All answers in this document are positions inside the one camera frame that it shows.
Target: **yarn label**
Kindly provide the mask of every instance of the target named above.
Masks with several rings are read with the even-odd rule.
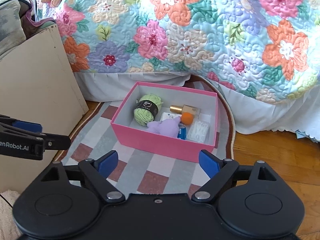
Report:
[[[157,105],[150,100],[140,101],[135,109],[137,108],[148,110],[153,115],[153,119],[156,118],[156,115],[158,114],[158,111],[159,111]]]

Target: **blue gripper pad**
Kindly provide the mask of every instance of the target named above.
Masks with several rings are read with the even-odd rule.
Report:
[[[202,150],[199,153],[199,164],[209,178],[212,178],[220,171],[222,160],[218,159],[208,151]]]
[[[42,126],[39,123],[16,121],[12,126],[29,132],[42,132]]]
[[[106,179],[118,166],[118,158],[118,153],[112,150],[96,160],[93,166]]]

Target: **wooden floor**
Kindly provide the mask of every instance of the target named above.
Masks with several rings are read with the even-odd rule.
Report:
[[[98,103],[87,102],[89,112]],[[296,192],[305,205],[306,215],[299,228],[302,240],[320,240],[320,145],[307,138],[297,139],[291,132],[262,131],[244,135],[237,133],[235,160],[253,165],[266,161]]]

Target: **purple flower pattern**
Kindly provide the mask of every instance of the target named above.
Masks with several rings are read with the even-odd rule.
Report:
[[[260,13],[262,7],[258,0],[222,0],[221,4],[225,5],[225,20],[241,23],[251,35],[257,36],[261,27],[270,24]]]
[[[130,54],[126,46],[117,47],[112,41],[104,41],[96,46],[96,51],[88,55],[88,65],[98,73],[123,73],[128,68]]]

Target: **cabinet door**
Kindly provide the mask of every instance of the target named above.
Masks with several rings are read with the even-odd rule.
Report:
[[[88,107],[76,83],[56,25],[17,46],[0,61],[0,114],[69,135]],[[23,191],[50,163],[0,155],[0,192]]]

